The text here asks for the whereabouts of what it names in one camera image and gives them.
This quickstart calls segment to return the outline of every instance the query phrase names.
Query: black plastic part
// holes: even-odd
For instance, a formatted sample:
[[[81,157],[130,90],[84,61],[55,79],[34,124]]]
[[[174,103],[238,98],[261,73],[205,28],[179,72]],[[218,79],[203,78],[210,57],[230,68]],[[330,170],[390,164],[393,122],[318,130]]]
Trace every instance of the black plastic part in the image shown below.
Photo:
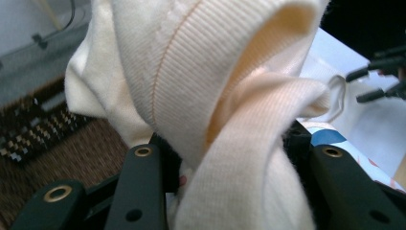
[[[346,77],[346,82],[351,82],[368,75],[368,68],[362,68],[349,73]]]
[[[342,156],[331,157],[325,149]],[[328,229],[405,229],[406,218],[343,149],[315,147],[310,168],[331,212]]]
[[[72,191],[59,201],[47,202],[45,195],[59,186],[69,186]],[[78,229],[89,211],[85,197],[83,186],[76,180],[45,186],[24,206],[11,229]]]
[[[363,103],[372,102],[376,99],[380,99],[380,98],[384,98],[384,97],[385,97],[385,92],[382,89],[378,89],[376,91],[357,96],[356,100],[358,103],[363,104]]]
[[[297,169],[308,162],[310,142],[311,134],[298,121],[283,136],[283,148]]]
[[[36,44],[38,44],[41,50],[45,50],[48,47],[48,42],[42,39],[42,36],[40,34],[34,34],[32,36],[32,39]]]
[[[156,146],[141,145],[126,155],[105,229],[167,229],[161,153]]]
[[[179,188],[179,168],[182,159],[168,142],[156,133],[152,135],[149,143],[159,147],[159,151],[161,151],[165,193],[176,193]]]

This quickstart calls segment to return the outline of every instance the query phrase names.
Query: brown carpet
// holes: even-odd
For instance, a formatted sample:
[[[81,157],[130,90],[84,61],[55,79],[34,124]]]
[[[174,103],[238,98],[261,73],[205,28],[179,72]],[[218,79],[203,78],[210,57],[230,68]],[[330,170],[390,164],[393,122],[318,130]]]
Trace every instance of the brown carpet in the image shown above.
[[[0,157],[0,229],[12,225],[35,191],[59,179],[88,188],[116,174],[128,151],[105,120],[94,120],[24,165]]]

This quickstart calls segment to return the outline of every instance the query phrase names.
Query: white surface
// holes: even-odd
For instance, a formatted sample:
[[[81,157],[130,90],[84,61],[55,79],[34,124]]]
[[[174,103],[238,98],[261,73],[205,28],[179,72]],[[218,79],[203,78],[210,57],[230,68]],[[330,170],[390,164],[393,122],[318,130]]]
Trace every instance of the white surface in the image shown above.
[[[71,17],[69,0],[48,0],[59,23],[63,26]],[[90,1],[76,0],[76,15],[72,27],[90,20]],[[33,43],[32,35],[49,35],[56,31],[47,14],[29,0],[0,1],[0,57]]]
[[[328,82],[332,76],[345,76],[366,66],[368,62],[319,29],[305,61],[302,76]],[[378,77],[374,72],[370,73],[369,78],[350,84],[343,83],[343,80],[341,78],[341,84],[333,85],[331,102],[333,109],[337,109],[338,101],[344,96],[344,111],[331,124],[388,176],[393,177],[406,153],[406,103],[400,99],[381,99],[359,104],[355,97],[377,87],[386,89],[397,83],[397,80],[393,77]]]

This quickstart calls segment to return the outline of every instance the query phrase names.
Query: black cable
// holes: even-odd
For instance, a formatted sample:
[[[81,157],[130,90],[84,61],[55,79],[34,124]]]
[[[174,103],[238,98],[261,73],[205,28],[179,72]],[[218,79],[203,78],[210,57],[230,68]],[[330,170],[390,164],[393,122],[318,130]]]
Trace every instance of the black cable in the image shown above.
[[[75,18],[76,11],[75,0],[70,0],[70,2],[71,2],[71,18],[69,19],[68,24],[66,24],[66,26],[63,27],[62,31],[66,30],[72,24]]]

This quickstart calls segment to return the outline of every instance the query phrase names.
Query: cream knit fabric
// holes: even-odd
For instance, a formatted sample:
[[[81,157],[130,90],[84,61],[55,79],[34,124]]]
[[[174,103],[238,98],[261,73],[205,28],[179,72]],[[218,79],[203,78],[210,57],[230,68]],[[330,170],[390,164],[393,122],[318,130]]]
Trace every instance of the cream knit fabric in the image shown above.
[[[194,173],[175,229],[314,228],[281,135],[327,111],[325,86],[294,78],[326,5],[95,0],[69,107],[106,117],[130,146],[150,127],[169,141]]]

